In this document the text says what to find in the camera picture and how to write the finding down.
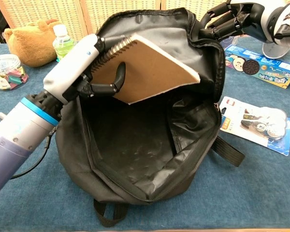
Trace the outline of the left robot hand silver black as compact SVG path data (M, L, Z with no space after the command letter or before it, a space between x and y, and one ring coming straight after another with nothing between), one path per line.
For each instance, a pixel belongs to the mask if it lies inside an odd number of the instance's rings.
M115 42L121 42L124 35L102 38L90 34L81 39L74 48L46 75L44 90L66 105L78 95L86 97L113 96L118 93L125 81L126 65L120 63L116 77L111 84L91 84L91 65L97 57L111 48Z

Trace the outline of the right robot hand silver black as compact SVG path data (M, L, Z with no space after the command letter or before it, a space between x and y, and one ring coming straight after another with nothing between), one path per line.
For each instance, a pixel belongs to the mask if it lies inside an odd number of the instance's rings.
M283 5L282 0L225 0L204 14L198 36L222 41L245 34L269 43L268 25Z

